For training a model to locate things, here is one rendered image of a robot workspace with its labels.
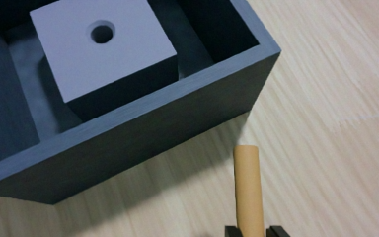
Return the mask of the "dark grey open box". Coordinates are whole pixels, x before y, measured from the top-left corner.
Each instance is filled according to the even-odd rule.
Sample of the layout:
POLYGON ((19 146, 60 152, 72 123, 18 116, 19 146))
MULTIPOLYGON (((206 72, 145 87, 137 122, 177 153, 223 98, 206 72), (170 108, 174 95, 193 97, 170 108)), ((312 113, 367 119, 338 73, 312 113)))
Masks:
POLYGON ((147 0, 179 81, 83 123, 30 14, 56 1, 0 0, 0 197, 55 205, 251 110, 282 52, 247 0, 147 0))

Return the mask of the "grey-blue square block with hole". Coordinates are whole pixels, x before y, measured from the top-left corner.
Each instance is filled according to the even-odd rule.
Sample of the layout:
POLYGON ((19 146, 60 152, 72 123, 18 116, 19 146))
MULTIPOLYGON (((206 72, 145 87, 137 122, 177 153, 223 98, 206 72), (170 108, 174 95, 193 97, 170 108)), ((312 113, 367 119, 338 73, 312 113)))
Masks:
POLYGON ((30 14, 83 123, 179 81, 177 53, 147 0, 59 0, 30 14))

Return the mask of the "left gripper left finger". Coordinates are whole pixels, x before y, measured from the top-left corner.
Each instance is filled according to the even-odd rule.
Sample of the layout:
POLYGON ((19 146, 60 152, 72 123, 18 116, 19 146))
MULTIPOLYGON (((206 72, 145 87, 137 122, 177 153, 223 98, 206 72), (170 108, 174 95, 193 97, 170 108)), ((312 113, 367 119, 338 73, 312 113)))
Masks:
POLYGON ((224 237, 244 237, 244 236, 240 228, 237 228, 236 225, 225 225, 224 237))

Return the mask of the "tan wooden peg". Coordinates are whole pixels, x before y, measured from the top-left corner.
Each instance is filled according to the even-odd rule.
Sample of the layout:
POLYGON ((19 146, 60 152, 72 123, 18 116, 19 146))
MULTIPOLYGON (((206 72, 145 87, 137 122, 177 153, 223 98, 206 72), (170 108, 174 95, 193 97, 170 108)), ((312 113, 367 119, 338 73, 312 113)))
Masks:
POLYGON ((259 148, 233 147, 236 224, 244 237, 265 237, 259 148))

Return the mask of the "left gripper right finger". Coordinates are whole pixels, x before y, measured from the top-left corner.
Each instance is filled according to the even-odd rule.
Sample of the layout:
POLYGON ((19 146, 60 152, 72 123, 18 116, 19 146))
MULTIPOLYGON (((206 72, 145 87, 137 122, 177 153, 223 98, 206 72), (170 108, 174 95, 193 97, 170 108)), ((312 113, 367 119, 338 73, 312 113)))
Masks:
POLYGON ((265 230, 265 237, 291 237, 281 225, 270 225, 265 230))

